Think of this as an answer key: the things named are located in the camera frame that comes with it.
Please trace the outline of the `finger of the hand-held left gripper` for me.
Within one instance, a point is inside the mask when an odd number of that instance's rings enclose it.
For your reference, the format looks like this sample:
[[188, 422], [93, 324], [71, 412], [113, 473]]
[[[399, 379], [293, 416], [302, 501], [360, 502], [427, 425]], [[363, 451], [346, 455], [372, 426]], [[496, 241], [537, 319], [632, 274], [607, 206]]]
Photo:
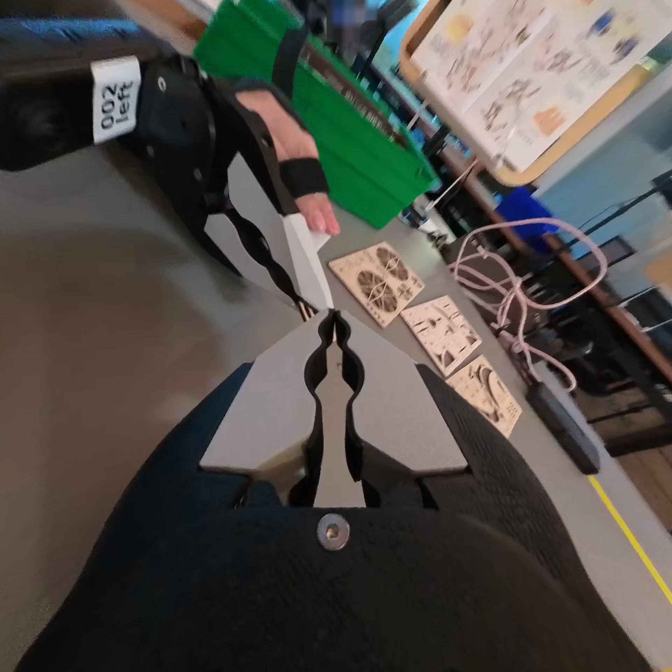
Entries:
[[298, 311], [296, 303], [303, 299], [255, 224], [237, 212], [214, 214], [208, 217], [205, 235], [243, 280]]
[[317, 311], [333, 308], [317, 245], [327, 242], [329, 235], [311, 231], [301, 213], [280, 214], [240, 153], [229, 167], [229, 188], [232, 205], [260, 230], [297, 294]]

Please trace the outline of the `arc-pattern wooden parts sheet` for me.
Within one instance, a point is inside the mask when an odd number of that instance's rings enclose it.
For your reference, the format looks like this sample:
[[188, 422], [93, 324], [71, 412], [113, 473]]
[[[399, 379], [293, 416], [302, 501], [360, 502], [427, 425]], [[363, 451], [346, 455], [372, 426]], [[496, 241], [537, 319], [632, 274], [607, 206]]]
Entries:
[[511, 436], [522, 409], [486, 357], [465, 364], [446, 383], [502, 435]]

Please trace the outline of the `black equipment box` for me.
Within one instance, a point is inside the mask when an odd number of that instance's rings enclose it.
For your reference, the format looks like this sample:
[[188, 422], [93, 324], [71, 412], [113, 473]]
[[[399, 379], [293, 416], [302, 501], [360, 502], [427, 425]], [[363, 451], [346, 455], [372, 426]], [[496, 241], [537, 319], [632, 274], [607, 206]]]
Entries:
[[[497, 322], [499, 307], [511, 289], [511, 282], [507, 272], [495, 259], [496, 256], [500, 256], [499, 251], [492, 246], [484, 233], [474, 233], [475, 235], [466, 242], [458, 269], [458, 279], [466, 280], [468, 283], [466, 286], [462, 283], [458, 284], [470, 301], [476, 305], [483, 319], [493, 325]], [[462, 244], [468, 237], [465, 234], [453, 242], [447, 242], [446, 239], [441, 244], [435, 244], [446, 265], [451, 265], [457, 260]], [[514, 298], [504, 321], [505, 331], [512, 335], [517, 333], [522, 316], [521, 310], [519, 301]], [[524, 333], [531, 335], [548, 326], [548, 323], [547, 313], [528, 307]]]

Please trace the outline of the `green plastic bin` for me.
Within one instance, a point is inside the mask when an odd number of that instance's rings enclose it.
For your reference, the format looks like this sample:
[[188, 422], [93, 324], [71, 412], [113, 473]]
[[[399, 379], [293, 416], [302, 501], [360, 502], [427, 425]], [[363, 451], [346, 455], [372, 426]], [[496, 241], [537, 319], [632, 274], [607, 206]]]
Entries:
[[[401, 148], [362, 118], [300, 58], [304, 43], [316, 46], [374, 102], [407, 141]], [[331, 198], [375, 229], [384, 228], [415, 199], [438, 185], [428, 159], [391, 110], [366, 91], [278, 1], [222, 1], [194, 51], [213, 77], [271, 83], [290, 99], [315, 139]]]

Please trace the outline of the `person's left hand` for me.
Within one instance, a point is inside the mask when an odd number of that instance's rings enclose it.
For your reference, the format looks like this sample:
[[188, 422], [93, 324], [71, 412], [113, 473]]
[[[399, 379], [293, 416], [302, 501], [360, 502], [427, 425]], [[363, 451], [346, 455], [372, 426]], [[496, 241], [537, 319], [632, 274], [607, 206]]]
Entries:
[[[318, 159], [319, 154], [312, 136], [288, 113], [279, 100], [268, 90], [249, 90], [236, 93], [237, 101], [263, 120], [270, 132], [280, 163], [293, 159]], [[340, 233], [340, 225], [329, 197], [315, 192], [296, 198], [296, 205], [310, 230], [332, 237]]]

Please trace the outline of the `yellow tape line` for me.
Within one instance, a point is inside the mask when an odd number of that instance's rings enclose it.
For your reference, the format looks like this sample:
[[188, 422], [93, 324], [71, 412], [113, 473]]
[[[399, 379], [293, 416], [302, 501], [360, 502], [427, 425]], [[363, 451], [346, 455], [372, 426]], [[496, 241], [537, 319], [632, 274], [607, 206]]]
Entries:
[[625, 519], [623, 518], [621, 513], [617, 510], [616, 506], [609, 498], [607, 492], [604, 490], [599, 480], [596, 478], [595, 475], [588, 475], [587, 480], [591, 483], [593, 489], [595, 490], [597, 496], [600, 498], [602, 504], [605, 506], [609, 515], [615, 521], [620, 531], [626, 537], [626, 540], [628, 541], [628, 543], [638, 556], [639, 560], [642, 562], [643, 566], [645, 567], [648, 574], [651, 576], [652, 580], [657, 585], [659, 591], [662, 593], [665, 600], [668, 602], [669, 605], [671, 605], [671, 588], [668, 586], [666, 580], [660, 574], [659, 570], [657, 569], [653, 561], [651, 561], [650, 557], [644, 550], [644, 547], [639, 542], [637, 537], [634, 535], [630, 527], [627, 525]]

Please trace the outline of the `blue plastic bin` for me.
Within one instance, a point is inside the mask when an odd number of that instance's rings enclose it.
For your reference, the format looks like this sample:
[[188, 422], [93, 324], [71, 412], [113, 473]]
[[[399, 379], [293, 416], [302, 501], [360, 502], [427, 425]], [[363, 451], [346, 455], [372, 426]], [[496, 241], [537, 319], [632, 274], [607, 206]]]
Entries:
[[541, 219], [553, 219], [554, 215], [525, 186], [519, 186], [504, 196], [495, 208], [495, 212], [508, 222], [534, 220], [533, 223], [515, 227], [516, 233], [521, 238], [540, 237], [558, 230], [553, 223], [537, 222]]

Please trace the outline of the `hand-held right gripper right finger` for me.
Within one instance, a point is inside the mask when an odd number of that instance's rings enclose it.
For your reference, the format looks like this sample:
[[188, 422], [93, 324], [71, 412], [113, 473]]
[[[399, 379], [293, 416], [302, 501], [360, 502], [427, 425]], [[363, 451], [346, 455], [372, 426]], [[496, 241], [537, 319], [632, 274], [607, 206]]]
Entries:
[[365, 506], [378, 508], [401, 484], [467, 473], [468, 463], [419, 366], [345, 310], [335, 312], [349, 473]]

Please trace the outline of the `slotted wooden parts sheet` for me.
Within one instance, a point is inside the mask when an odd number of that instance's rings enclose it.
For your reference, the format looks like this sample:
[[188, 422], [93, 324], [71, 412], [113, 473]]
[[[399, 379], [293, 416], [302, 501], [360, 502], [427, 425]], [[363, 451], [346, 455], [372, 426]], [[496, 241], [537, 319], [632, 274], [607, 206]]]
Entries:
[[482, 343], [449, 296], [406, 308], [400, 316], [444, 378], [462, 366]]

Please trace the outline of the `black power adapter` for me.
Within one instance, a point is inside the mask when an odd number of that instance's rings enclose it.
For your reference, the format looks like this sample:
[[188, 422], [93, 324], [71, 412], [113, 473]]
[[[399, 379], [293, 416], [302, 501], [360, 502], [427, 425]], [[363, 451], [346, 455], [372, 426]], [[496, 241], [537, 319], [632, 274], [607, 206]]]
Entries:
[[579, 423], [543, 382], [531, 385], [526, 400], [578, 470], [584, 475], [598, 474], [601, 469], [599, 442], [590, 434], [586, 423]]

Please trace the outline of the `brown cardboard box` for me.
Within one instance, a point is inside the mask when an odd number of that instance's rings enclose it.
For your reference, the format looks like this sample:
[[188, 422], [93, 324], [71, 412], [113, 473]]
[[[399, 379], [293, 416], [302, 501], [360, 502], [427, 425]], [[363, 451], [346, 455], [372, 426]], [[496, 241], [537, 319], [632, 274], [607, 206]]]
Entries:
[[306, 41], [302, 47], [300, 58], [320, 77], [335, 93], [352, 106], [355, 111], [366, 119], [374, 128], [382, 132], [399, 147], [406, 148], [404, 136], [392, 125], [389, 118], [380, 111], [373, 101], [369, 100], [358, 82], [352, 83], [335, 65], [312, 43]]

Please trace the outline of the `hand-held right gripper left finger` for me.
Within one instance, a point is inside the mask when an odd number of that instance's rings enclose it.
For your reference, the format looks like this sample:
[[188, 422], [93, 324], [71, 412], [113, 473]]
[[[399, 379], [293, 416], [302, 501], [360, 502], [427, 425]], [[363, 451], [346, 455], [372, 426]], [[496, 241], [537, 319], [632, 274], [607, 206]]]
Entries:
[[316, 388], [327, 375], [332, 309], [282, 337], [252, 363], [200, 468], [273, 485], [295, 507], [315, 504], [324, 452]]

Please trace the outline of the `wheel-pattern wooden parts sheet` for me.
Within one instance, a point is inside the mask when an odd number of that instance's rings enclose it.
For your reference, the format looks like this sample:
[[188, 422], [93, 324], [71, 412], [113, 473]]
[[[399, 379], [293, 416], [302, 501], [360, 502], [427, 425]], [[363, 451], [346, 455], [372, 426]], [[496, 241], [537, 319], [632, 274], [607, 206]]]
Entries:
[[334, 259], [328, 267], [383, 328], [425, 288], [422, 279], [387, 242]]

